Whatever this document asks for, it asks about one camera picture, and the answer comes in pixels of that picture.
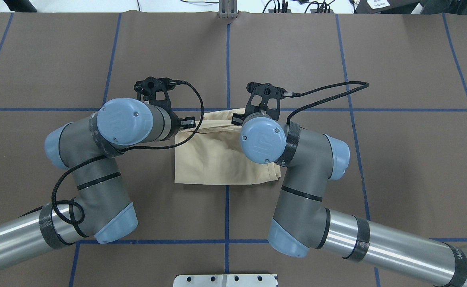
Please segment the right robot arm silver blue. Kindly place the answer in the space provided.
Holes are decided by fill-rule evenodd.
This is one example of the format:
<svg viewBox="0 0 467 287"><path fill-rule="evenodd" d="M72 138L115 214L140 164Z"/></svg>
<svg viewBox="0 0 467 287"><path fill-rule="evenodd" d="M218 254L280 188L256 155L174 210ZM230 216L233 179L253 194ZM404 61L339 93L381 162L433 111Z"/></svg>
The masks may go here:
<svg viewBox="0 0 467 287"><path fill-rule="evenodd" d="M241 126L241 149L255 163L287 168L268 241L287 256L326 250L436 287L467 287L467 247L387 227L324 202L328 182L339 180L349 166L349 146L291 118L367 87L367 82L348 81L295 93L269 83L247 84L251 97L245 112L232 118Z"/></svg>

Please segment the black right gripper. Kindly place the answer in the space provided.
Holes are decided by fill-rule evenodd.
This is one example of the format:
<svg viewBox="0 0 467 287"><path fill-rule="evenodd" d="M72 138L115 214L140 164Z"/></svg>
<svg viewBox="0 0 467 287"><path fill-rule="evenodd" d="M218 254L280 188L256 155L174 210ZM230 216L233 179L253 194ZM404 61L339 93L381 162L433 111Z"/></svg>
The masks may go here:
<svg viewBox="0 0 467 287"><path fill-rule="evenodd" d="M293 92L288 92L281 87L275 87L270 83L250 82L247 84L246 90L251 96L245 106L245 112L244 114L233 113L232 125L241 126L246 118L257 113L267 115L272 120L277 121L281 113L280 101L294 96Z"/></svg>

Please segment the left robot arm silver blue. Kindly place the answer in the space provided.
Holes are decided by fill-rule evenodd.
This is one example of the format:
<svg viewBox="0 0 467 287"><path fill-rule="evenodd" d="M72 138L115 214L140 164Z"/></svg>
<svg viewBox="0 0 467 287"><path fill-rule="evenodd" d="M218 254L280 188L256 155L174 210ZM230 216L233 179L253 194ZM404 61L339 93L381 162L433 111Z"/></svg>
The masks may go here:
<svg viewBox="0 0 467 287"><path fill-rule="evenodd" d="M48 134L45 153L65 173L57 180L50 202L0 225L0 269L63 249L92 236L111 243L138 224L116 157L134 149L163 149L148 142L166 141L179 130L200 127L193 116L180 118L168 92L183 80L148 77L134 85L136 98L108 100L88 118L70 122Z"/></svg>

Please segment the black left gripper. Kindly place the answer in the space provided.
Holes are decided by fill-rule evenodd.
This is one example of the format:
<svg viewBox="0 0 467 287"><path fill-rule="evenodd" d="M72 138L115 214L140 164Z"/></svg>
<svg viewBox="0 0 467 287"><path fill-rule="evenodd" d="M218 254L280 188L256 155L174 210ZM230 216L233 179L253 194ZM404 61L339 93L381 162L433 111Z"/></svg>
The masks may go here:
<svg viewBox="0 0 467 287"><path fill-rule="evenodd" d="M168 113L171 121L171 129L168 132L168 136L174 136L179 128L183 130L196 128L195 116L180 119L172 110L168 91L175 89L176 86L177 80L172 80L168 77L148 77L134 84L137 100L147 101L150 105L160 107Z"/></svg>

